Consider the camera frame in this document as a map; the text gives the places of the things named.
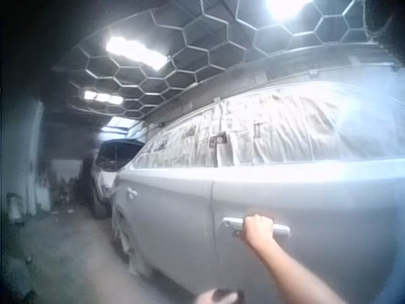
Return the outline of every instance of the hexagon light grid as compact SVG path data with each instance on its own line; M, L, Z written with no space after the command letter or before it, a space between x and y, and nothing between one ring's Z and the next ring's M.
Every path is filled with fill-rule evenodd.
M70 75L68 106L142 119L190 86L250 62L325 44L366 42L361 0L313 0L277 21L268 0L172 0L99 30L57 66ZM137 40L169 58L158 71L106 52L109 38ZM84 91L117 94L121 105L84 100Z

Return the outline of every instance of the tire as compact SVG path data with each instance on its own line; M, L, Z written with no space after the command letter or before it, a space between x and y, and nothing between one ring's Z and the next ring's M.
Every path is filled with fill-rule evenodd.
M97 195L94 187L92 187L90 207L94 218L105 219L108 216L107 209L100 202L99 196Z
M122 216L118 224L118 237L120 238L121 248L124 254L128 256L128 271L134 276L142 276L150 279L153 275L153 268L142 256L139 251L136 238L130 229L130 226Z

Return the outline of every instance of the car door handle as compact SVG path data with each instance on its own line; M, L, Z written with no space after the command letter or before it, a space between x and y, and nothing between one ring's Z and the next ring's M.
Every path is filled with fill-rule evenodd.
M234 231L242 231L243 219L236 217L224 217L222 222L225 227L232 228ZM273 224L273 235L288 236L291 233L290 227L280 224Z
M129 197L132 199L132 198L134 198L134 196L138 196L138 192L137 191L135 191L135 190L132 190L131 188L127 188L127 192L128 192L128 194L129 194Z

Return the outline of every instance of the car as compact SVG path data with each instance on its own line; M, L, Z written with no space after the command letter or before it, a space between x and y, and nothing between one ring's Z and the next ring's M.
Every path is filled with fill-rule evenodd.
M90 209L95 218L109 214L109 195L115 175L143 146L144 143L136 139L112 139L102 142L99 150L92 151L84 159L80 175L83 184L87 185Z
M247 303L280 303L234 237L258 213L349 303L388 303L404 287L404 156L396 99L321 81L251 91L147 142L115 179L113 228L138 274L157 269L195 294L235 288Z

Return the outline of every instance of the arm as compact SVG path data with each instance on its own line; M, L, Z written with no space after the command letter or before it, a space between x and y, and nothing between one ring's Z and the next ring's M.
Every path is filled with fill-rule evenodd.
M286 303L343 304L322 280L305 269L273 239L273 221L255 215L244 222L242 239L264 263Z

